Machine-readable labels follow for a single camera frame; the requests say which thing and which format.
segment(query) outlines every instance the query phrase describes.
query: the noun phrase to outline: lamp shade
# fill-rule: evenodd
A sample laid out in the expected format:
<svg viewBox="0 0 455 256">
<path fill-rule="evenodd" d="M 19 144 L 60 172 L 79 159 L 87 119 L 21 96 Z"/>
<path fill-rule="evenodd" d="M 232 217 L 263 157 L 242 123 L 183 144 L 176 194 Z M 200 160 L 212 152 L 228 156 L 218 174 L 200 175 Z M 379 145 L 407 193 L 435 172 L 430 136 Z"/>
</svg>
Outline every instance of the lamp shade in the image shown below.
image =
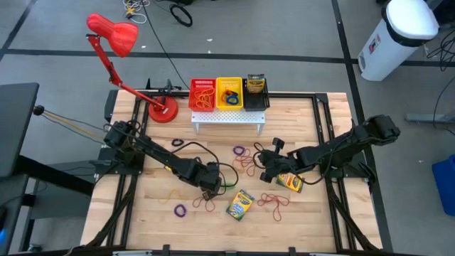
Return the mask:
<svg viewBox="0 0 455 256">
<path fill-rule="evenodd" d="M 122 58 L 129 54 L 139 33 L 137 26 L 132 23 L 113 23 L 99 14 L 90 14 L 87 26 L 91 31 L 106 38 L 114 53 Z"/>
</svg>

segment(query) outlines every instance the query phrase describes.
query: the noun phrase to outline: wooden table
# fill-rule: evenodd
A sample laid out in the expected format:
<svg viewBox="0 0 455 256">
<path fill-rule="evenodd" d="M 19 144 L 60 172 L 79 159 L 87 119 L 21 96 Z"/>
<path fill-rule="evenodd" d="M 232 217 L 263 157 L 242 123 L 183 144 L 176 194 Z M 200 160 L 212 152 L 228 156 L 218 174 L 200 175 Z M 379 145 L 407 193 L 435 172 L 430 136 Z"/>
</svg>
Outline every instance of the wooden table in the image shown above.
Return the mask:
<svg viewBox="0 0 455 256">
<path fill-rule="evenodd" d="M 345 93 L 328 93 L 328 98 L 334 132 L 338 136 L 347 132 L 351 126 L 348 100 Z M 158 124 L 149 119 L 146 130 L 147 135 L 167 149 L 173 149 L 171 141 L 175 138 L 185 142 L 197 141 L 217 154 L 221 162 L 231 164 L 235 157 L 232 148 L 236 145 L 247 146 L 253 153 L 254 142 L 260 142 L 271 149 L 274 137 L 286 142 L 284 152 L 319 144 L 314 111 L 311 100 L 308 99 L 271 98 L 271 107 L 266 111 L 266 124 L 259 136 L 255 125 L 207 124 L 200 128 L 199 134 L 195 134 L 187 99 L 177 101 L 179 112 L 175 120 Z M 134 96 L 119 91 L 112 122 L 130 120 L 133 105 Z M 324 119 L 323 111 L 320 110 L 320 113 Z M 328 138 L 325 122 L 323 129 L 325 138 Z M 186 158 L 199 156 L 204 163 L 213 160 L 210 154 L 196 145 L 178 152 L 178 155 Z M 227 181 L 234 181 L 235 176 L 228 167 L 222 166 L 221 171 Z M 305 185 L 301 193 L 295 193 L 274 182 L 265 183 L 259 179 L 259 175 L 259 169 L 253 177 L 246 173 L 240 174 L 239 183 L 234 189 L 214 198 L 216 209 L 209 213 L 203 205 L 199 208 L 192 206 L 193 199 L 201 195 L 199 188 L 182 183 L 165 170 L 162 164 L 147 157 L 136 188 L 127 249 L 160 250 L 163 245 L 170 244 L 172 250 L 286 252 L 289 247 L 295 247 L 297 252 L 335 252 L 325 183 Z M 314 181 L 319 176 L 317 169 L 304 174 L 308 181 Z M 93 239 L 111 215 L 118 180 L 117 175 L 106 175 L 96 185 L 81 244 Z M 382 247 L 367 183 L 361 178 L 347 178 L 345 183 L 354 221 L 372 244 Z M 180 199 L 174 193 L 166 203 L 165 199 L 173 189 L 177 189 L 187 200 Z M 280 207 L 280 222 L 272 217 L 272 203 L 259 207 L 256 202 L 239 222 L 225 210 L 240 189 L 246 190 L 256 199 L 262 193 L 286 196 L 291 203 Z M 178 203 L 188 209 L 184 218 L 173 214 Z M 343 247 L 348 248 L 345 225 L 339 214 L 338 219 Z M 119 243 L 123 220 L 121 216 L 115 244 Z"/>
</svg>

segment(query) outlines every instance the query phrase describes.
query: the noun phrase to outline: metal rack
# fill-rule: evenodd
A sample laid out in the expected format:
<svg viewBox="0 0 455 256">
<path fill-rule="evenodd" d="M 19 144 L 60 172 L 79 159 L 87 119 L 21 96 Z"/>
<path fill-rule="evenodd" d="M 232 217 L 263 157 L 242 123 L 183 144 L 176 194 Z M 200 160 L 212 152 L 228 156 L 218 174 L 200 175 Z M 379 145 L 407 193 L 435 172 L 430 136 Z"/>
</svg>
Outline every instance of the metal rack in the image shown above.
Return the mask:
<svg viewBox="0 0 455 256">
<path fill-rule="evenodd" d="M 212 112 L 193 111 L 191 123 L 196 134 L 199 133 L 199 124 L 256 124 L 257 135 L 260 135 L 265 125 L 265 111 L 220 111 L 217 109 Z"/>
</svg>

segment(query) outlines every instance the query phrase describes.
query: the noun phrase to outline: trash can lid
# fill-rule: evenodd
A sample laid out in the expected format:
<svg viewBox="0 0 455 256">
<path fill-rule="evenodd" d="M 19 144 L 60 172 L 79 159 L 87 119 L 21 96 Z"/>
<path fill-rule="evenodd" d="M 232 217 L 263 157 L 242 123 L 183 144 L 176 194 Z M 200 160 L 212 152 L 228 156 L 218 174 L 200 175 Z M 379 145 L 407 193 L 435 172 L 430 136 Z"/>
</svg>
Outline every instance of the trash can lid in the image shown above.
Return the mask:
<svg viewBox="0 0 455 256">
<path fill-rule="evenodd" d="M 431 40 L 438 34 L 439 24 L 424 0 L 392 0 L 386 12 L 390 26 L 401 36 Z"/>
</svg>

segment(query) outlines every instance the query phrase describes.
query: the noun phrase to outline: small crayon box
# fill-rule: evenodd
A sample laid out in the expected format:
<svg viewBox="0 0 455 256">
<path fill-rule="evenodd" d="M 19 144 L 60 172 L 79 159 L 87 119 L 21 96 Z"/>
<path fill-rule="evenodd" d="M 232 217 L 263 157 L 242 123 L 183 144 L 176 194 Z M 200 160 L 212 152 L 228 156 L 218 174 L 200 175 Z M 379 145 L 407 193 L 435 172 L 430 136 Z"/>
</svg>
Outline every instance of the small crayon box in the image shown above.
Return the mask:
<svg viewBox="0 0 455 256">
<path fill-rule="evenodd" d="M 297 193 L 300 193 L 301 189 L 304 187 L 304 183 L 291 173 L 278 175 L 277 184 L 289 188 L 292 191 L 296 191 Z"/>
<path fill-rule="evenodd" d="M 248 195 L 243 189 L 235 195 L 232 203 L 227 207 L 226 213 L 229 213 L 236 220 L 242 220 L 243 216 L 255 201 L 255 198 Z"/>
</svg>

